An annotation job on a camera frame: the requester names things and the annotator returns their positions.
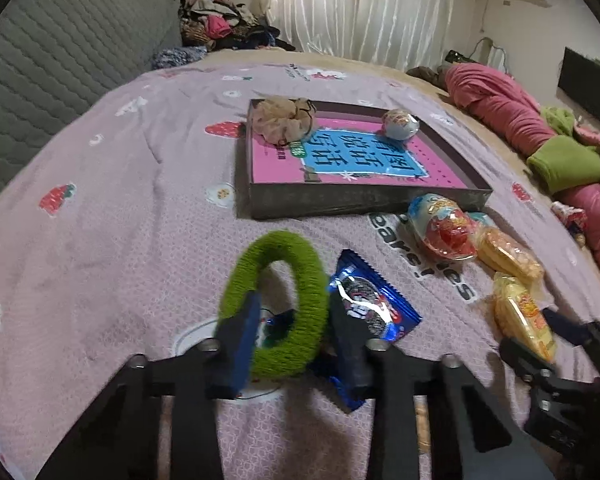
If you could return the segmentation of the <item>blue Oreo cookie packet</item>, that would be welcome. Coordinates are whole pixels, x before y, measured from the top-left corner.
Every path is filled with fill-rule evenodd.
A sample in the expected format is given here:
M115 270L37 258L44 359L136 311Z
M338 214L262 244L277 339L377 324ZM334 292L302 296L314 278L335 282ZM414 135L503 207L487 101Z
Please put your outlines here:
M394 344L422 322L422 317L411 303L352 249L340 252L336 271L328 284L328 294L332 292L340 293L348 315L366 322L369 340L378 339L386 344ZM328 334L332 346L329 312ZM335 386L341 403L348 410L360 408L370 394L344 393L335 375L336 353L335 367L328 373L328 380Z

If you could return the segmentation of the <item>yellow snack pack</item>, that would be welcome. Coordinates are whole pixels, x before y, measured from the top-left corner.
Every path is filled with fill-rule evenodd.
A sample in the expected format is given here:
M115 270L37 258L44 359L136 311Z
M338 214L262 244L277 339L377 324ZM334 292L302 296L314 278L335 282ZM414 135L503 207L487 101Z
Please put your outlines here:
M527 287L502 272L495 273L493 285L493 313L502 334L518 339L541 359L554 363L557 346Z

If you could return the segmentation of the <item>clear biscuit pack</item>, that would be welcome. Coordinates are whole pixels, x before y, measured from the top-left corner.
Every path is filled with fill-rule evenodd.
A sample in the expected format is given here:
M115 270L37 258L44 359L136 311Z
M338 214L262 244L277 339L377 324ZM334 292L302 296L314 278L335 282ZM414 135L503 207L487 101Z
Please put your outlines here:
M494 226L481 229L478 257L491 269L514 276L527 285L544 278L544 268L532 252Z

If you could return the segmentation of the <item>beige fabric scrunchie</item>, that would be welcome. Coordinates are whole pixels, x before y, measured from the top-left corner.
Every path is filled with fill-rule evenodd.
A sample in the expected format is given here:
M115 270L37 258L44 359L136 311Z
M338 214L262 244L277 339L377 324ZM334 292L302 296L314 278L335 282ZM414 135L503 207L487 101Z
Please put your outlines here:
M253 107L250 125L267 144L283 148L314 133L316 107L308 99L270 96Z

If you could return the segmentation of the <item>pale surprise egg toy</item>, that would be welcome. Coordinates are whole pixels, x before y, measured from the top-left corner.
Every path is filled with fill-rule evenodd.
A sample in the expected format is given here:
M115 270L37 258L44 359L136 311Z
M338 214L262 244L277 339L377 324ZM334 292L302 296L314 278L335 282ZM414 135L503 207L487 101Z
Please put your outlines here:
M392 140L407 142L419 133L419 120L402 108L388 110L382 118L382 132Z

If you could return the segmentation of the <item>small red white plush toy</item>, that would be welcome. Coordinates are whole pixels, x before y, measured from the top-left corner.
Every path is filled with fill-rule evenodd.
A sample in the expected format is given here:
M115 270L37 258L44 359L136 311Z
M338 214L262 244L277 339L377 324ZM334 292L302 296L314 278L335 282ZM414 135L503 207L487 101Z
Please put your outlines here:
M552 203L550 210L562 222L562 225L567 229L578 246L584 247L586 244L585 228L586 222L588 222L585 211L581 208L558 202L558 200Z

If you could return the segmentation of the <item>green fleece blanket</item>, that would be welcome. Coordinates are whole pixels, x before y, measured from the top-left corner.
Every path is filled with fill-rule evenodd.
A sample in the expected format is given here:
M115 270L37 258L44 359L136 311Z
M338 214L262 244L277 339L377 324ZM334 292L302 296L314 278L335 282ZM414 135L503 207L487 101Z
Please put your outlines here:
M555 195L582 185L600 184L600 147L580 141L573 112L544 106L541 117L554 136L527 158L527 166L543 188Z

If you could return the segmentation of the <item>pink book in tray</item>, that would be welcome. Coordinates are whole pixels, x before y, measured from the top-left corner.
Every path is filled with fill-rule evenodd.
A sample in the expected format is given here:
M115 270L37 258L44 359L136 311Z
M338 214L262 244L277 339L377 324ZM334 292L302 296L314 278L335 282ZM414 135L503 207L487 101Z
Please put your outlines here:
M420 130L401 143L380 133L372 120L321 119L298 144L276 148L260 134L248 141L250 180L255 184L379 184L425 188L469 186L450 156Z

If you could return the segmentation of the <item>pink quilt roll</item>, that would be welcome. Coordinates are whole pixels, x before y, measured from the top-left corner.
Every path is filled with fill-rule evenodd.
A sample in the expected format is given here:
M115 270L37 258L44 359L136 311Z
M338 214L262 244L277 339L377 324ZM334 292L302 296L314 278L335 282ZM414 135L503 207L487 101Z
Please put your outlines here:
M500 136L519 155L527 158L554 136L541 117L540 105L512 77L475 63L456 64L445 74L445 88L454 105ZM600 147L600 133L577 124L584 144ZM600 268L600 184L588 184L550 195L558 202L581 208L588 217L585 239Z

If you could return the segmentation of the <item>dark floral pillow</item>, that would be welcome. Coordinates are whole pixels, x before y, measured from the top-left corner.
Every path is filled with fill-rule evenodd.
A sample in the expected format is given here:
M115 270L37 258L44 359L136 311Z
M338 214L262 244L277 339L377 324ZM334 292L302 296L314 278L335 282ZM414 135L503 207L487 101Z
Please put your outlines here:
M174 47L156 53L151 59L153 70L181 67L203 60L208 55L206 47Z

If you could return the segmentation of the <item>pile of clothes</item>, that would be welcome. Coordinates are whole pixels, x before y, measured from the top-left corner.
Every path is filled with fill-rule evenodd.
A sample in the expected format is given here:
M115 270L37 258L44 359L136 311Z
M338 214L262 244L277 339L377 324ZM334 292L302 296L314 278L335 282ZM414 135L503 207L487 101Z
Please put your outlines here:
M248 6L232 0L180 0L178 18L184 47L205 47L208 52L296 50L265 16L255 16Z

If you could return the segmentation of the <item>white striped curtain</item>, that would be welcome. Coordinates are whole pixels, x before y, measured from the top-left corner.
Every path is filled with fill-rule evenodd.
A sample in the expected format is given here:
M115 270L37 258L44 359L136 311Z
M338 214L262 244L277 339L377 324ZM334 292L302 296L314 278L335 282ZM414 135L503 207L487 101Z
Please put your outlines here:
M260 8L302 52L405 72L442 59L454 0L260 0Z

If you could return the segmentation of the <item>grey quilted headboard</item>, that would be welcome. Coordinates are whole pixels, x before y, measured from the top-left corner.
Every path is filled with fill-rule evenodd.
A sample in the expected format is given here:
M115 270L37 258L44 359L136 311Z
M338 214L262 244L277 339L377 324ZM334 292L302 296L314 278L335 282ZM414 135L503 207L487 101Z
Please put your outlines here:
M108 91L181 45L180 0L10 0L0 15L0 193Z

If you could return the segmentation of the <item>black wall television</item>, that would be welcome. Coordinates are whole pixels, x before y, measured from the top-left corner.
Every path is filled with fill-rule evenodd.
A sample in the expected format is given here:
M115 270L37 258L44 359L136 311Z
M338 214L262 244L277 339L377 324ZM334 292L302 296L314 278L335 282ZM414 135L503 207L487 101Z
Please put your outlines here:
M600 122L600 63L565 48L558 88Z

